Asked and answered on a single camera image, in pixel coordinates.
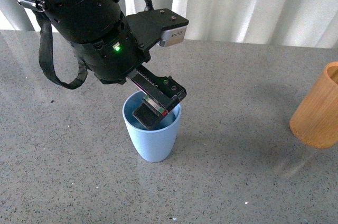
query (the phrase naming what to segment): cup rim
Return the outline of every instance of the cup rim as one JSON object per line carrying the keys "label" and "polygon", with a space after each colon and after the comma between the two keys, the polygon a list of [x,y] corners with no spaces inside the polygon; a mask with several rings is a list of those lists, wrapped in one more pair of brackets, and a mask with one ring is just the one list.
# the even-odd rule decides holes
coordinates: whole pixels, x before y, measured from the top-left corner
{"label": "cup rim", "polygon": [[137,131],[139,131],[139,132],[158,133],[158,132],[161,132],[161,131],[163,131],[163,130],[169,129],[170,127],[174,126],[174,124],[178,123],[179,118],[180,118],[180,116],[181,116],[181,112],[182,112],[181,104],[177,104],[177,106],[179,107],[179,113],[177,114],[175,120],[174,120],[170,125],[168,125],[167,127],[164,127],[164,128],[162,128],[162,129],[158,129],[158,130],[143,130],[143,129],[139,129],[139,128],[135,127],[134,125],[132,125],[132,124],[127,120],[127,118],[126,118],[126,115],[125,115],[125,106],[126,106],[126,103],[129,101],[129,99],[130,99],[131,97],[133,97],[134,95],[136,95],[136,94],[138,94],[138,93],[140,93],[140,92],[144,93],[143,91],[137,91],[137,92],[131,94],[131,95],[125,100],[125,102],[124,102],[124,104],[123,104],[123,107],[122,107],[122,115],[123,115],[123,119],[124,119],[124,121],[125,121],[126,123],[128,123],[129,126],[131,126],[134,130],[137,130]]}

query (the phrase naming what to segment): gray speckled table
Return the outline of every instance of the gray speckled table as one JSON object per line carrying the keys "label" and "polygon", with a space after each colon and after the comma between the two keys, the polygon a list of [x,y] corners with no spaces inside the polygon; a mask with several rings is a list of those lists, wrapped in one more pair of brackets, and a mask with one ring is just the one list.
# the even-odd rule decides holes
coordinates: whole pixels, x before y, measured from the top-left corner
{"label": "gray speckled table", "polygon": [[[144,161],[121,108],[137,88],[78,90],[39,68],[39,34],[0,31],[0,223],[336,223],[338,145],[305,146],[294,110],[337,50],[185,41],[147,67],[188,92],[170,156]],[[56,70],[77,71],[54,38]]]}

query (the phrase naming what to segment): black strap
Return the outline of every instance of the black strap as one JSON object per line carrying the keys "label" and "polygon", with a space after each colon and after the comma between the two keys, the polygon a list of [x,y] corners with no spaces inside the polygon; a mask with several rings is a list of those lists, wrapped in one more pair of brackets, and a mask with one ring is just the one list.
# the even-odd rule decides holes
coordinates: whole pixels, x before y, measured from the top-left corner
{"label": "black strap", "polygon": [[52,24],[45,13],[34,12],[40,31],[39,64],[43,74],[52,82],[68,89],[80,87],[87,77],[87,68],[85,62],[77,58],[79,63],[78,76],[71,82],[62,82],[55,74],[53,59],[53,33]]}

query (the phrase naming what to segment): white curtain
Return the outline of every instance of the white curtain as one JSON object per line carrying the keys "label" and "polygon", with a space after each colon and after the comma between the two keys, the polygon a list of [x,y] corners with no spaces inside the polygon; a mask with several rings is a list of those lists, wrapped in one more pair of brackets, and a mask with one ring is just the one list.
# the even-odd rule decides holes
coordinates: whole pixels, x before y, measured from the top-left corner
{"label": "white curtain", "polygon": [[[153,0],[153,4],[190,20],[187,39],[338,48],[338,0]],[[143,0],[121,0],[120,5],[127,15],[145,7]]]}

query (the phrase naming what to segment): green led light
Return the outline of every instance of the green led light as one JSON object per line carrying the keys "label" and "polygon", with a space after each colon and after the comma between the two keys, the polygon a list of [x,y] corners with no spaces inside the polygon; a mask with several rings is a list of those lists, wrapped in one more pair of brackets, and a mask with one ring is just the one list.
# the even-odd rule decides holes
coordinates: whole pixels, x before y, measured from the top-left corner
{"label": "green led light", "polygon": [[121,50],[121,44],[119,42],[115,43],[112,48],[115,50],[115,51],[119,51]]}

